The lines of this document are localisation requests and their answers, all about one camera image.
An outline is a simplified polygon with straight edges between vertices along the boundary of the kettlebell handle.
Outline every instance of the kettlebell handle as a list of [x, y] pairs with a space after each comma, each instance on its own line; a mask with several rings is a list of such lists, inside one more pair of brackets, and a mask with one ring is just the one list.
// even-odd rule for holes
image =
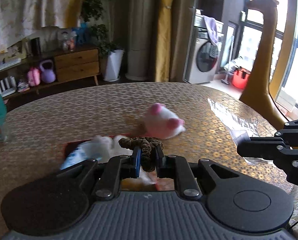
[[39, 68], [42, 72], [45, 71], [44, 67], [42, 66], [45, 63], [51, 63], [51, 69], [53, 69], [53, 61], [51, 59], [47, 59], [47, 60], [40, 62]]

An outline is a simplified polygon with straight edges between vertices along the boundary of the washing machine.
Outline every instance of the washing machine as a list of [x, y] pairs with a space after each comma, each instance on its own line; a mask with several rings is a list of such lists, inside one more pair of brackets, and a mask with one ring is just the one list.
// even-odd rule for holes
[[214, 79], [223, 42], [223, 23], [217, 22], [218, 44], [212, 45], [208, 31], [195, 19], [192, 43], [184, 80], [191, 84], [207, 83]]

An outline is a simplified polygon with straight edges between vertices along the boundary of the cabinet leg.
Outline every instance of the cabinet leg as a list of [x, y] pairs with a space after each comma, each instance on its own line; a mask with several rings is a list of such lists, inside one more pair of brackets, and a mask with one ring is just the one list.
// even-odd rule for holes
[[95, 79], [95, 83], [96, 83], [96, 85], [99, 86], [97, 76], [93, 76], [93, 77], [94, 77], [94, 79]]

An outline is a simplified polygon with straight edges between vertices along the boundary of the giraffe chair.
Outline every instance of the giraffe chair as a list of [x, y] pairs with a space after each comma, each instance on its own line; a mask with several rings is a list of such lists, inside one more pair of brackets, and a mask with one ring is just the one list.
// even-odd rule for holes
[[252, 0], [247, 7], [264, 15], [264, 27], [255, 62], [240, 101], [261, 114], [277, 130], [288, 122], [269, 94], [269, 76], [277, 26], [277, 0]]

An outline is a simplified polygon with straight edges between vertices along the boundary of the brown scrunchie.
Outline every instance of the brown scrunchie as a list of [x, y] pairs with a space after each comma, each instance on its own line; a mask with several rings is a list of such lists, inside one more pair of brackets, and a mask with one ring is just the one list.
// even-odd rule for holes
[[155, 170], [155, 147], [160, 145], [163, 150], [163, 143], [161, 140], [152, 137], [135, 137], [132, 139], [121, 138], [119, 145], [122, 148], [134, 150], [136, 146], [139, 146], [142, 150], [140, 163], [144, 171], [151, 172]]

